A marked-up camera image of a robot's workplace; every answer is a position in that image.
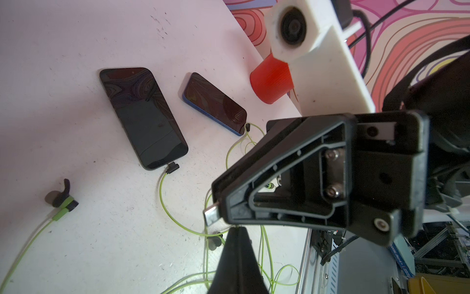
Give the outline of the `black smartphone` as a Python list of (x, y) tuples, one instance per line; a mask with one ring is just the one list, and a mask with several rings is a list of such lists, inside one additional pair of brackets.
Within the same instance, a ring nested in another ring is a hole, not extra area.
[(188, 153), (188, 144), (149, 69), (103, 69), (99, 78), (144, 169), (155, 170)]

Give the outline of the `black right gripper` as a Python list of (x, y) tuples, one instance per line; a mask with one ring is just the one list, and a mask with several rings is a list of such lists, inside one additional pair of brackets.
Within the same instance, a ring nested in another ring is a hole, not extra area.
[(430, 122), (421, 111), (271, 120), (212, 184), (232, 225), (345, 229), (380, 246), (422, 226)]

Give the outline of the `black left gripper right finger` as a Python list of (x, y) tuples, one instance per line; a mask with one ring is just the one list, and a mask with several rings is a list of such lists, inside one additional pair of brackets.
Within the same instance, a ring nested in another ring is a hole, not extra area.
[(238, 227), (237, 233), (237, 292), (268, 294), (247, 229)]

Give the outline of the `blue-cased smartphone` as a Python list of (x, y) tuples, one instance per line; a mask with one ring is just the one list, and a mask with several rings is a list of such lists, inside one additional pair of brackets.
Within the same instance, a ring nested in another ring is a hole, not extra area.
[(199, 73), (193, 72), (182, 93), (183, 101), (232, 133), (245, 134), (246, 110)]

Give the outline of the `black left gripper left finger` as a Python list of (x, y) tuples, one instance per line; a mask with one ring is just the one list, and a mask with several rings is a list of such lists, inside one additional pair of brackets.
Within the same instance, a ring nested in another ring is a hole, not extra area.
[(239, 228), (229, 230), (208, 294), (237, 294), (239, 290)]

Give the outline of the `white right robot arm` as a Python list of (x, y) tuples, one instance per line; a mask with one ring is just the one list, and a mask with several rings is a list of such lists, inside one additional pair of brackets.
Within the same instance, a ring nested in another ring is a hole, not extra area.
[(261, 142), (212, 184), (207, 225), (348, 230), (381, 246), (449, 214), (470, 172), (470, 40), (424, 59), (380, 113), (268, 122)]

